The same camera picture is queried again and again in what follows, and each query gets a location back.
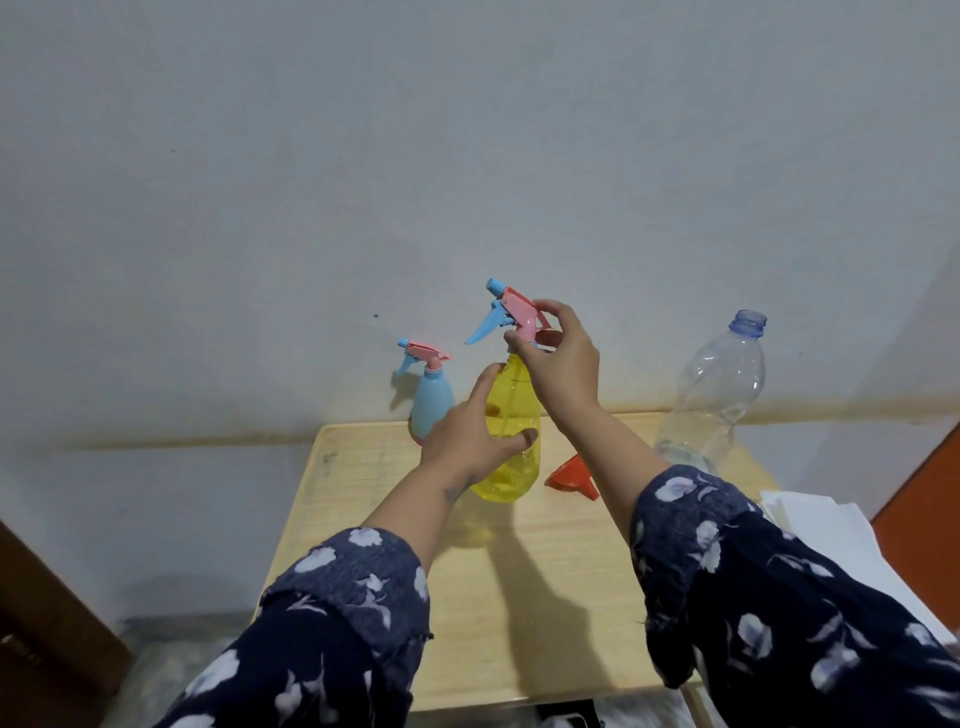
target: blue spray nozzle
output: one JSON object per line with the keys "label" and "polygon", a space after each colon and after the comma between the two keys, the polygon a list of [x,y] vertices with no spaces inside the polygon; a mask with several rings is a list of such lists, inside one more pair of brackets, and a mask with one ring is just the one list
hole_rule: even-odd
{"label": "blue spray nozzle", "polygon": [[490,279],[487,281],[487,290],[493,293],[497,298],[500,298],[507,290],[507,286],[505,283],[497,279]]}
{"label": "blue spray nozzle", "polygon": [[[401,349],[406,349],[410,346],[410,339],[400,339],[398,342],[396,342],[396,345]],[[410,369],[410,365],[415,361],[417,361],[417,358],[412,354],[407,353],[407,355],[403,357],[403,363],[400,364],[400,368],[396,370],[396,375],[400,376],[404,374],[408,369]]]}
{"label": "blue spray nozzle", "polygon": [[[499,283],[499,281],[490,279],[490,282],[487,283],[487,288],[491,289],[491,284],[493,283],[503,285]],[[467,343],[476,344],[484,336],[492,333],[497,327],[509,327],[515,323],[514,317],[507,313],[507,309],[503,307],[503,302],[497,299],[490,304],[490,313],[487,314],[487,318],[483,320],[480,327],[470,336]]]}

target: clear plastic bottle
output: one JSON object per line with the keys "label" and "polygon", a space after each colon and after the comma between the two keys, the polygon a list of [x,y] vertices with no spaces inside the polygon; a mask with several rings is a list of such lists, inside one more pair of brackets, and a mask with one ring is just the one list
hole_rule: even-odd
{"label": "clear plastic bottle", "polygon": [[693,354],[680,374],[677,403],[660,422],[660,457],[717,473],[733,446],[733,426],[763,390],[759,338],[766,323],[762,313],[737,311],[728,331]]}

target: blue spray bottle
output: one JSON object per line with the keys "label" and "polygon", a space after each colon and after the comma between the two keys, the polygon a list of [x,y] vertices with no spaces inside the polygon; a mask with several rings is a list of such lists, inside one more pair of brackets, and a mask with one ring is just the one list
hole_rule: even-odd
{"label": "blue spray bottle", "polygon": [[426,363],[423,377],[414,395],[414,408],[410,413],[410,434],[418,445],[422,445],[423,438],[434,423],[442,420],[446,411],[455,403],[453,390],[450,389],[450,383],[446,380],[441,366],[443,362],[450,360],[450,355],[428,344],[410,341],[410,339],[400,339],[396,344],[406,352],[403,363],[396,370],[397,376],[410,369],[410,365],[415,361]]}

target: floral print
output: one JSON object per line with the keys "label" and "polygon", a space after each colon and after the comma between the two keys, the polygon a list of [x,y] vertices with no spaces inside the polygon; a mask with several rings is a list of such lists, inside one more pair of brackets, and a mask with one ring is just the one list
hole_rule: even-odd
{"label": "floral print", "polygon": [[432,637],[426,572],[406,542],[338,533],[283,573],[258,611],[158,726],[403,725]]}
{"label": "floral print", "polygon": [[731,728],[960,725],[960,663],[926,627],[730,483],[675,466],[640,496],[634,523],[658,674],[676,688],[696,667]]}

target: yellow spray bottle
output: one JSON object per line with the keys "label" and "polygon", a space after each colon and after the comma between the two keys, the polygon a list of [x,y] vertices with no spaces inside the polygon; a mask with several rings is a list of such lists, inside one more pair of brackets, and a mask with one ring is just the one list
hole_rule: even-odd
{"label": "yellow spray bottle", "polygon": [[[546,317],[532,301],[499,280],[487,281],[487,290],[496,296],[491,312],[468,344],[475,344],[497,327],[516,327],[516,333],[534,341],[537,322],[549,327]],[[540,432],[540,401],[530,383],[530,373],[515,352],[509,352],[507,366],[496,376],[487,398],[487,429],[494,437],[511,437],[525,429]],[[473,486],[486,500],[510,503],[530,490],[540,475],[540,438],[520,455],[501,465],[483,482]]]}

